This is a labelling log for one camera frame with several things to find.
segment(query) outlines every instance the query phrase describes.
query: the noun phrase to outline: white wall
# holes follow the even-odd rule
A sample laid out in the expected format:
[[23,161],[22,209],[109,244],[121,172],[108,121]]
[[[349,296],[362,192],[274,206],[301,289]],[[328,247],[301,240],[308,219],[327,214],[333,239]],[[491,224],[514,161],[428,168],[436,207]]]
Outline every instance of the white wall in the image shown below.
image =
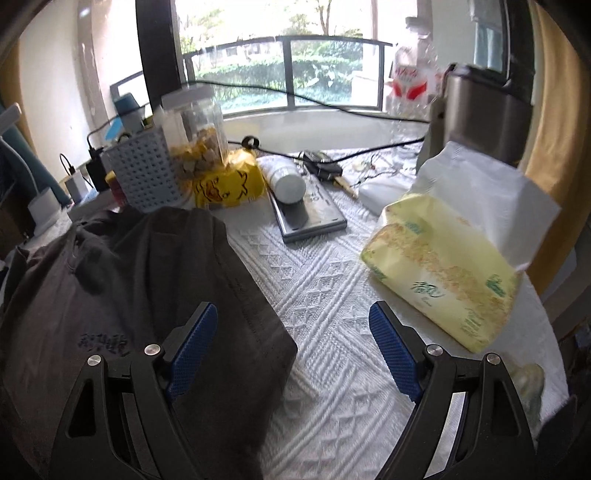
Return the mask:
[[470,20],[467,0],[431,0],[433,44],[445,69],[452,62],[474,63],[476,24]]
[[20,39],[23,110],[41,162],[61,180],[59,154],[78,166],[88,160],[87,116],[77,45],[77,0],[54,0]]

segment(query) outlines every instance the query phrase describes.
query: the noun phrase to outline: gray plastic basket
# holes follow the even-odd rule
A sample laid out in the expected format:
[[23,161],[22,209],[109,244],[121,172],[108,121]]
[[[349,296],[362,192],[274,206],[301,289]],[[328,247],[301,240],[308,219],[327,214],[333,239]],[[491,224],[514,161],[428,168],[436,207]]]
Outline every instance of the gray plastic basket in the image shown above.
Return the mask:
[[111,162],[127,202],[142,212],[181,206],[183,194],[162,128],[151,128],[103,152]]

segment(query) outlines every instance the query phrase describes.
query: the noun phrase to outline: white power adapter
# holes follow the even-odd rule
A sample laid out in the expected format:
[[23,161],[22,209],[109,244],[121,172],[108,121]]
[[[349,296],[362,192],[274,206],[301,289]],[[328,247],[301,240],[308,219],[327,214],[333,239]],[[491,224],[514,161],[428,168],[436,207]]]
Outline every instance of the white power adapter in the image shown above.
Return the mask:
[[80,203],[89,192],[86,180],[80,170],[76,170],[67,180],[66,188],[75,204]]

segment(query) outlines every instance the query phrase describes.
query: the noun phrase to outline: power cord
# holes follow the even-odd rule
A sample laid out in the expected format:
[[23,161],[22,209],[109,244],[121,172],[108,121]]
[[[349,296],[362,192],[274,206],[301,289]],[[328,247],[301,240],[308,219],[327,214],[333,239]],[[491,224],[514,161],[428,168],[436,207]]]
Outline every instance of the power cord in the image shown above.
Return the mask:
[[[398,122],[415,122],[415,123],[420,123],[420,124],[428,124],[429,123],[428,120],[423,120],[423,119],[418,119],[418,118],[399,118],[399,117],[389,116],[389,115],[377,115],[375,113],[358,112],[358,111],[350,110],[348,108],[345,108],[345,107],[342,107],[342,106],[339,106],[339,105],[332,105],[330,103],[324,103],[324,102],[321,102],[319,100],[315,100],[315,99],[313,99],[311,97],[308,97],[306,95],[300,95],[299,93],[291,93],[291,92],[288,92],[286,90],[282,90],[280,88],[267,87],[267,86],[264,86],[264,85],[248,85],[248,84],[243,84],[243,83],[216,82],[214,80],[205,80],[205,79],[189,80],[188,82],[184,82],[181,85],[198,85],[198,84],[214,85],[214,86],[218,86],[218,87],[228,87],[228,88],[245,88],[245,89],[250,88],[250,89],[255,89],[255,90],[266,90],[268,92],[283,93],[285,95],[292,96],[292,97],[295,97],[295,98],[299,98],[299,99],[302,99],[302,100],[306,100],[308,102],[312,102],[312,103],[315,103],[317,105],[324,106],[326,108],[330,108],[332,110],[338,110],[339,112],[348,113],[350,115],[362,116],[362,117],[365,117],[365,118],[373,118],[373,119],[377,119],[377,120],[390,120],[390,121],[398,121]],[[134,108],[133,110],[130,110],[128,113],[133,113],[133,112],[136,112],[137,110],[141,110],[142,108],[148,106],[149,104],[150,103],[148,102],[148,103],[145,103],[143,105],[140,105],[139,107]],[[95,150],[92,147],[91,143],[90,143],[90,137],[91,137],[91,135],[94,135],[95,133],[100,132],[101,130],[103,130],[104,127],[106,127],[107,125],[111,124],[111,122],[113,120],[117,119],[117,118],[119,118],[119,115],[115,115],[114,117],[109,118],[100,127],[95,128],[92,132],[90,132],[86,136],[86,142],[88,143],[88,147],[89,147],[90,150],[92,150],[92,151]]]
[[[64,165],[64,160],[68,164],[68,168],[66,168],[66,166]],[[70,160],[68,160],[68,157],[66,157],[63,153],[60,153],[60,163],[61,163],[61,166],[64,167],[64,170],[66,171],[67,175],[69,175],[69,176],[74,175],[74,173],[76,172],[76,169],[74,168],[74,165],[72,165],[70,163]],[[90,186],[91,189],[94,188],[92,186],[92,183],[90,183],[84,175],[82,175],[82,178]]]
[[[145,104],[143,104],[143,105],[140,105],[139,107],[137,107],[137,108],[134,108],[134,109],[130,110],[129,112],[127,112],[127,113],[126,113],[126,115],[127,115],[127,114],[129,114],[129,113],[137,112],[138,110],[141,110],[142,108],[144,108],[144,107],[147,107],[149,104],[150,104],[150,102],[148,102],[148,103],[145,103]],[[107,121],[106,121],[104,124],[102,124],[102,125],[101,125],[100,127],[98,127],[98,128],[95,128],[95,129],[94,129],[92,132],[90,132],[90,133],[89,133],[89,134],[86,136],[86,143],[88,143],[88,148],[89,148],[89,150],[93,150],[93,151],[95,150],[95,149],[94,149],[94,147],[92,146],[92,144],[90,143],[90,136],[91,136],[91,135],[94,135],[95,133],[98,133],[98,132],[100,132],[101,130],[103,130],[103,129],[104,129],[104,127],[106,127],[107,125],[110,125],[110,124],[111,124],[111,122],[112,122],[113,120],[117,120],[119,117],[120,117],[120,115],[115,115],[114,117],[111,117],[111,118],[109,118],[109,119],[108,119],[108,120],[107,120]]]
[[[424,140],[425,140],[425,137],[421,137],[421,138],[416,138],[414,140],[407,140],[406,142],[396,142],[396,143],[387,144],[387,145],[380,145],[379,147],[366,148],[365,150],[360,150],[358,152],[351,153],[349,155],[345,155],[344,157],[335,158],[334,160],[320,162],[320,163],[323,163],[323,164],[337,163],[337,162],[340,162],[343,160],[348,160],[353,157],[358,157],[360,155],[364,155],[366,153],[371,153],[371,152],[375,152],[378,150],[386,150],[388,148],[405,147],[406,145],[413,145],[416,143],[420,143]],[[252,135],[245,136],[241,142],[229,140],[228,143],[231,143],[233,145],[241,145],[242,148],[245,148],[246,150],[257,150],[259,152],[267,153],[269,155],[279,155],[281,157],[292,158],[293,160],[300,160],[300,156],[301,156],[301,154],[300,154],[297,157],[295,157],[293,155],[289,155],[286,153],[274,152],[273,150],[263,149],[260,147],[260,145],[261,145],[260,140],[257,137],[253,137]]]
[[339,105],[334,105],[331,103],[324,103],[321,102],[319,100],[315,100],[311,97],[308,97],[306,95],[300,95],[299,93],[294,93],[294,92],[288,92],[286,90],[280,89],[280,88],[273,88],[273,87],[266,87],[264,85],[248,85],[248,84],[242,84],[242,83],[226,83],[226,82],[217,82],[214,80],[205,80],[205,79],[196,79],[196,80],[189,80],[188,82],[184,82],[182,85],[198,85],[198,84],[204,84],[204,85],[215,85],[218,87],[228,87],[228,88],[252,88],[252,89],[257,89],[257,90],[266,90],[267,92],[276,92],[276,93],[283,93],[287,96],[291,96],[291,97],[295,97],[295,98],[299,98],[302,100],[306,100],[308,102],[312,102],[315,103],[316,105],[320,105],[320,106],[324,106],[326,108],[330,108],[332,110],[338,110],[339,112],[344,112],[344,113],[349,113],[351,115],[356,115],[356,116],[364,116],[366,118],[373,118],[373,119],[378,119],[378,120],[390,120],[390,121],[399,121],[399,122],[416,122],[416,123],[420,123],[420,124],[428,124],[430,123],[429,120],[423,120],[423,119],[418,119],[418,118],[400,118],[400,117],[396,117],[396,116],[389,116],[389,115],[376,115],[375,113],[363,113],[363,112],[358,112],[355,110],[350,110],[348,108],[339,106]]

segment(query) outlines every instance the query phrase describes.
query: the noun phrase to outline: dark gray shirt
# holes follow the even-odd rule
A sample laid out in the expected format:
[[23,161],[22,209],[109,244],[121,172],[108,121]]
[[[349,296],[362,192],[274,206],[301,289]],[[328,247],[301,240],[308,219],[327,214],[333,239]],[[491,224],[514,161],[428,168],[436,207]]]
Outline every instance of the dark gray shirt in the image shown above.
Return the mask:
[[210,301],[217,332],[174,409],[208,475],[262,478],[256,455],[297,348],[222,222],[199,209],[102,212],[18,255],[0,325],[0,420],[41,476],[85,359],[160,343]]

